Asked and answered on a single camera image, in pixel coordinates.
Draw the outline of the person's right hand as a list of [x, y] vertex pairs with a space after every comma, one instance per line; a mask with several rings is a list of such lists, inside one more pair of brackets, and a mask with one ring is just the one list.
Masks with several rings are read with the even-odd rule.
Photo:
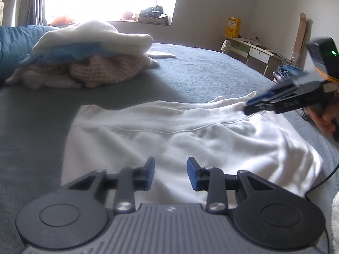
[[315, 125], [326, 136], [332, 137], [336, 131], [336, 127], [332, 120], [338, 117], [339, 107], [338, 98], [335, 98], [323, 111], [322, 115], [318, 115], [314, 109], [307, 107], [306, 112], [308, 116], [313, 120]]

